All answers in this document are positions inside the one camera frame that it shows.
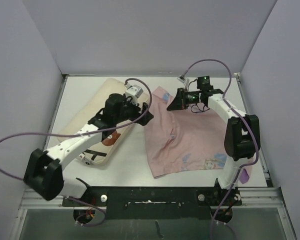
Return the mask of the pink pillowcase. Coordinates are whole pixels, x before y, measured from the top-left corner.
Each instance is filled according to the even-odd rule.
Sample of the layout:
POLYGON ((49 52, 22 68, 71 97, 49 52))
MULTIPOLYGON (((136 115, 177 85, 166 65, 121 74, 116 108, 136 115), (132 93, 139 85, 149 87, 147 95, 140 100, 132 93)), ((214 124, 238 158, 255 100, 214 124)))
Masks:
POLYGON ((157 87, 152 92, 153 119, 144 127, 146 157, 152 176, 183 171, 223 169, 226 123, 214 112, 167 111, 173 97, 157 87))

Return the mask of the cream pillow with bear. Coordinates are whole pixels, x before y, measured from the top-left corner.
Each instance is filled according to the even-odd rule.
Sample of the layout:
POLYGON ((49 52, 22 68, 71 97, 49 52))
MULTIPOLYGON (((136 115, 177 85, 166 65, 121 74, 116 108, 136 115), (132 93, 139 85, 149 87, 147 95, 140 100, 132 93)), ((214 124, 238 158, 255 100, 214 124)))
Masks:
MULTIPOLYGON (((60 135, 75 135, 94 131, 82 130, 85 124, 108 129, 122 126, 132 121, 120 120, 120 107, 124 101, 131 101, 134 105, 149 103, 150 97, 144 92, 136 99, 126 97, 126 84, 114 78, 108 78, 101 85, 91 100, 79 110, 67 125, 59 132, 60 135)), ((132 125, 101 133, 101 142, 85 149, 76 158, 88 166, 101 165, 108 161, 115 148, 123 141, 132 125)))

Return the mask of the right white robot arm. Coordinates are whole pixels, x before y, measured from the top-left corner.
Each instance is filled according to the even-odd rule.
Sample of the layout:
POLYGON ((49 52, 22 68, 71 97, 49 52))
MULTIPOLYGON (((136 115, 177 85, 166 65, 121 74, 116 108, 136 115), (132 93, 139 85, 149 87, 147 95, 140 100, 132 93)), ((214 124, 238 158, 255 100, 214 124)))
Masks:
POLYGON ((202 103, 213 110, 225 123, 224 149, 227 159, 222 174, 217 178, 219 188, 212 192, 213 200, 220 205, 231 198, 229 189, 238 185, 244 167, 251 166, 250 159, 259 158, 260 123, 256 115, 249 115, 238 110, 227 99, 225 92, 214 88, 209 76, 195 79, 197 90, 190 91, 190 80, 184 75, 178 77, 184 87, 178 88, 167 111, 186 110, 190 105, 202 103))

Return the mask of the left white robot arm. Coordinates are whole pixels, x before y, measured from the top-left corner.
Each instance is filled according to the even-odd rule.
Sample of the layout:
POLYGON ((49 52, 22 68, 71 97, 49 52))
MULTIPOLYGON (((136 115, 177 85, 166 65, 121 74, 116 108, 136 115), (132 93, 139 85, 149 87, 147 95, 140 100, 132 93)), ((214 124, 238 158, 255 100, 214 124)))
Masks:
POLYGON ((82 180, 64 179, 63 171, 76 157, 105 140, 116 129, 130 124, 145 126, 154 116, 151 104, 126 94, 112 93, 101 108, 75 135, 46 150, 36 149, 29 158, 23 182, 45 200, 57 196, 72 197, 78 204, 90 203, 92 193, 82 180))

